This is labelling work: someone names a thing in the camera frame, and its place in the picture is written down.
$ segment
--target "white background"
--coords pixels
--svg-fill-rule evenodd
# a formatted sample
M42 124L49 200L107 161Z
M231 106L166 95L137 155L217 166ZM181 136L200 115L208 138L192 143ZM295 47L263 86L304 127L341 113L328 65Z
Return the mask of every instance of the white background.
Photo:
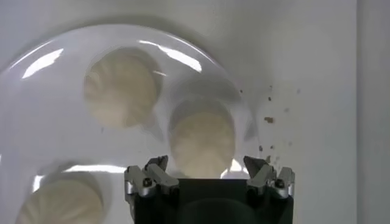
M355 0L1 0L0 66L49 37L90 24L133 23L171 32L242 76L257 111L261 143L275 145L274 158L280 155L282 165L293 166L298 175L303 169L317 171L310 176L311 196L297 208L297 223L356 223L356 214L361 223L386 223L389 7L387 0L370 0L360 2L357 11L357 213L356 197L349 197L356 195ZM290 117L284 116L286 108ZM261 122L270 114L276 117L274 126ZM294 158L295 151L307 158ZM307 160L318 153L325 156L323 164L310 164ZM318 192L321 181L334 188Z

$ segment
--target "steamed bun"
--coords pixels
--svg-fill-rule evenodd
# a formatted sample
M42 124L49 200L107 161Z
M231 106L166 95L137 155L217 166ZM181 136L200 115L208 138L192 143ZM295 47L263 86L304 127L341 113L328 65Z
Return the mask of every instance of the steamed bun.
M84 97L91 114L108 127L130 127L146 120L157 100L147 66L124 49L111 52L88 71Z
M102 202L92 188L60 180L35 191L23 204L16 224L100 224Z
M197 113L174 127L171 151L179 170L190 178L219 178L235 153L233 127L222 116Z

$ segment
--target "screw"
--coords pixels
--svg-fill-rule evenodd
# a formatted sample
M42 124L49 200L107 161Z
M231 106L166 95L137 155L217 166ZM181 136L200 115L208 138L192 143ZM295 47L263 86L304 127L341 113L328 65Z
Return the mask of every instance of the screw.
M282 179L276 179L275 180L275 187L285 188L285 182Z
M152 185L153 181L152 179L150 179L149 177L145 178L143 181L142 181L142 185L144 187L150 187Z

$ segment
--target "brown speck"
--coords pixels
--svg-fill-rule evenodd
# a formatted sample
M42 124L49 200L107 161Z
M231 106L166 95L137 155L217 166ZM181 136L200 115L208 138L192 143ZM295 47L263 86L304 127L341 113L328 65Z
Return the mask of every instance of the brown speck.
M273 124L274 123L274 118L273 117L264 117L264 121Z
M267 163L270 163L270 162L271 162L271 156L267 156L266 162L267 162Z

